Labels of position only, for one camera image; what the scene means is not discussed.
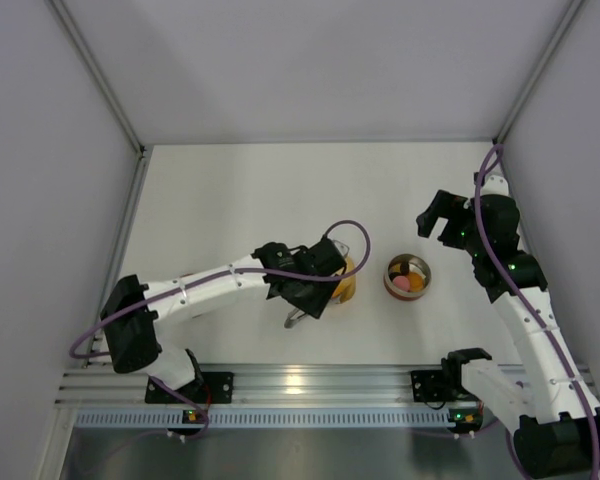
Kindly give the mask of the dark chocolate cookie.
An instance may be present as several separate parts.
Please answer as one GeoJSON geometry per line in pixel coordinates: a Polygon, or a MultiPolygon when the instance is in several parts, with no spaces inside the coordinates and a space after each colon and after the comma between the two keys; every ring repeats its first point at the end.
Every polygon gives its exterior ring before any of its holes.
{"type": "Polygon", "coordinates": [[[410,272],[410,265],[408,261],[399,261],[393,263],[389,267],[391,273],[398,273],[400,275],[407,275],[410,272]]]}

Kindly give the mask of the orange fish cookie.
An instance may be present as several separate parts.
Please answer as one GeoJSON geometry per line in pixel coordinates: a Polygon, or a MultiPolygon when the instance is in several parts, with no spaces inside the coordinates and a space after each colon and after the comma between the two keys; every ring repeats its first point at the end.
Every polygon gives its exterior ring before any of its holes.
{"type": "Polygon", "coordinates": [[[426,287],[425,279],[416,272],[409,272],[406,278],[409,282],[409,292],[411,293],[420,292],[426,287]]]}

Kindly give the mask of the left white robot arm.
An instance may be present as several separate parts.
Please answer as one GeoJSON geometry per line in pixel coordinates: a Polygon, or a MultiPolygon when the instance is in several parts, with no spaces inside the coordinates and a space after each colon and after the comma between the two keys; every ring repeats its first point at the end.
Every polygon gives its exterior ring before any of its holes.
{"type": "Polygon", "coordinates": [[[311,247],[269,242],[229,265],[168,281],[126,276],[101,312],[113,370],[144,373],[171,390],[199,385],[193,352],[170,338],[177,325],[248,299],[282,298],[300,316],[319,318],[354,267],[346,245],[322,237],[311,247]]]}

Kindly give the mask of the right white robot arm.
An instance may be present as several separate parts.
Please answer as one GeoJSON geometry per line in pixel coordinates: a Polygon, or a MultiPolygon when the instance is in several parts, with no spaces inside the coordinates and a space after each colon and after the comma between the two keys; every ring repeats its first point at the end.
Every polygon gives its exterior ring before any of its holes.
{"type": "Polygon", "coordinates": [[[557,324],[538,261],[519,246],[520,212],[506,181],[482,181],[471,198],[438,191],[417,219],[417,233],[469,254],[473,273],[503,320],[524,367],[527,386],[510,380],[482,348],[441,361],[446,389],[481,401],[506,428],[526,475],[544,479],[600,473],[600,401],[583,379],[557,324]]]}

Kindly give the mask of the metal tongs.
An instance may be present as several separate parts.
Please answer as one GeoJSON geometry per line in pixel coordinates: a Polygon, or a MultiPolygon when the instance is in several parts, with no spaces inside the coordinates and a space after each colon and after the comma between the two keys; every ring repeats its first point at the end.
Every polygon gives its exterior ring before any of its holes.
{"type": "Polygon", "coordinates": [[[306,312],[296,308],[296,309],[292,310],[286,317],[286,320],[284,322],[284,328],[292,329],[306,317],[307,317],[306,312]]]}

